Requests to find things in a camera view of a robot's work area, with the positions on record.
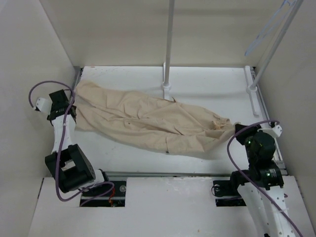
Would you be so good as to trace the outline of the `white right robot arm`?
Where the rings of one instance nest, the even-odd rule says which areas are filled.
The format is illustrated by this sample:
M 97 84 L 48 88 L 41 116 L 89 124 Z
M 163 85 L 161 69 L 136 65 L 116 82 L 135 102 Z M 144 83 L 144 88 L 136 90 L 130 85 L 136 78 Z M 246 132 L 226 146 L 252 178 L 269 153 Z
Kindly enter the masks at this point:
M 284 196 L 284 180 L 273 161 L 275 139 L 282 134 L 278 121 L 268 120 L 268 128 L 261 122 L 252 125 L 235 124 L 236 139 L 245 147 L 248 169 L 239 167 L 231 174 L 229 190 L 240 195 L 252 217 L 260 237 L 296 237 L 303 234 L 288 216 Z

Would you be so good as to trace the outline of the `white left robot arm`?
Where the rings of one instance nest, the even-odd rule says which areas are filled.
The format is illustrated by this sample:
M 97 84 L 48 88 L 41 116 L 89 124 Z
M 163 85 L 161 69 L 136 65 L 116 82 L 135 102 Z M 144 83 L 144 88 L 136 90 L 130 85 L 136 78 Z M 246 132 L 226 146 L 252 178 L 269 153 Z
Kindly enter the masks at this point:
M 111 191 L 106 173 L 96 170 L 75 143 L 76 106 L 66 111 L 70 101 L 65 91 L 59 90 L 49 95 L 52 105 L 47 119 L 54 128 L 52 153 L 45 157 L 45 164 L 63 193 L 82 188 L 94 187 L 100 197 Z

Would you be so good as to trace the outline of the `beige trousers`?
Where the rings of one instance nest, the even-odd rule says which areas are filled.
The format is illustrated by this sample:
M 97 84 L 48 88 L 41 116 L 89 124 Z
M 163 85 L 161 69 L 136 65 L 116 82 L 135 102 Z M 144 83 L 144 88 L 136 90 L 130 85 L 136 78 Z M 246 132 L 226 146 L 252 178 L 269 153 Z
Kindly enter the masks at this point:
M 75 88 L 76 126 L 140 149 L 203 156 L 227 142 L 234 124 L 206 108 L 103 88 L 82 80 Z

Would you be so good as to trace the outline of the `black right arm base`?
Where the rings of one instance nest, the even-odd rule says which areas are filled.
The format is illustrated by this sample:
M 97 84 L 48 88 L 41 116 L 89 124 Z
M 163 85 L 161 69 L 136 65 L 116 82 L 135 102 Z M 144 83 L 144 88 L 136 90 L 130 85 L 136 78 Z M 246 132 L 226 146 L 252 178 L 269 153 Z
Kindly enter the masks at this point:
M 211 193 L 215 196 L 215 205 L 217 207 L 246 206 L 237 189 L 247 182 L 238 171 L 233 172 L 229 180 L 214 180 Z

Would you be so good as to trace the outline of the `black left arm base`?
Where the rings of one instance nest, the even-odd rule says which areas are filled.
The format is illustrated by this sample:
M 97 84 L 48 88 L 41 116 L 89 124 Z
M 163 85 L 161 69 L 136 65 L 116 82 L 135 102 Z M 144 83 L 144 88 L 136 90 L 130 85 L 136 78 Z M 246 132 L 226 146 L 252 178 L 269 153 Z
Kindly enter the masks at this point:
M 126 180 L 111 181 L 82 193 L 80 207 L 125 207 Z

